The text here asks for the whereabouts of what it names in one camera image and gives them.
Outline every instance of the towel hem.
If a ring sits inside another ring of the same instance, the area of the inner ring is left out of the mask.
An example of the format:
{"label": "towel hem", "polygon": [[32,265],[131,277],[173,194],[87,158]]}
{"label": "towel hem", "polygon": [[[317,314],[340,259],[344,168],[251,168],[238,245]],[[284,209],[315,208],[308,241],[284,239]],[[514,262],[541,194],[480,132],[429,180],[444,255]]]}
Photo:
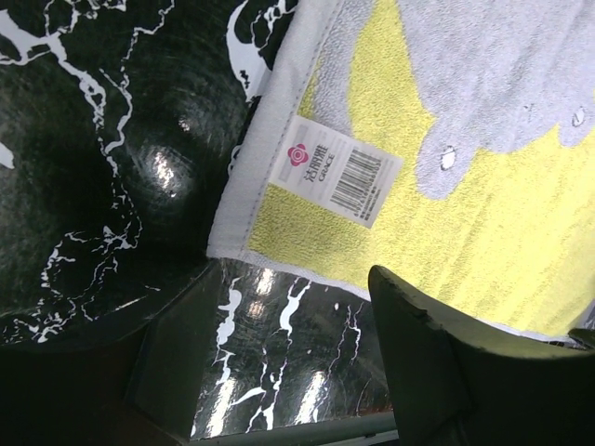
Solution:
{"label": "towel hem", "polygon": [[233,253],[230,258],[239,258],[246,249],[281,142],[343,3],[344,0],[301,0],[297,4],[269,85],[219,202],[207,256],[222,257],[222,252],[227,252]]}

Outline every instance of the red flower logo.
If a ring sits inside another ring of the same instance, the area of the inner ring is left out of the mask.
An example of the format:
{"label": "red flower logo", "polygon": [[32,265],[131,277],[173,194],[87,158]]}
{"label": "red flower logo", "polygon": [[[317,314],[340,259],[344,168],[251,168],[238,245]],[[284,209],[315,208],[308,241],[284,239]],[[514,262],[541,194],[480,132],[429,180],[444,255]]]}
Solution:
{"label": "red flower logo", "polygon": [[296,147],[292,147],[287,154],[289,155],[289,159],[291,159],[291,164],[294,166],[306,163],[309,158],[308,153],[306,152],[306,146],[303,144],[297,144]]}

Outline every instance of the glossy black surface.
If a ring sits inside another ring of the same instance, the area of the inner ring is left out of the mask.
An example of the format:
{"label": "glossy black surface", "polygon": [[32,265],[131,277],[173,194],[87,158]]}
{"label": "glossy black surface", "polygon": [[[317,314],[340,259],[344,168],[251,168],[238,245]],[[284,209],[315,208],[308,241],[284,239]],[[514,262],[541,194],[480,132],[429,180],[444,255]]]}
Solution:
{"label": "glossy black surface", "polygon": [[193,438],[390,410],[372,308],[343,290],[224,261]]}
{"label": "glossy black surface", "polygon": [[167,301],[200,270],[258,102],[248,74],[295,3],[0,2],[4,343]]}

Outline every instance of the terry cloth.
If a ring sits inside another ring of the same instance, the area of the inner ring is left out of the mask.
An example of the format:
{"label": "terry cloth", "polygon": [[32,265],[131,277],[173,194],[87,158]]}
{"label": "terry cloth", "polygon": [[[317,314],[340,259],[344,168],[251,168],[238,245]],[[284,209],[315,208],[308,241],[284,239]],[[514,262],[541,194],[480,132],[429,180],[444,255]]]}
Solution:
{"label": "terry cloth", "polygon": [[[518,331],[595,297],[595,1],[301,0],[208,254]],[[295,114],[402,158],[372,229],[270,184]]]}

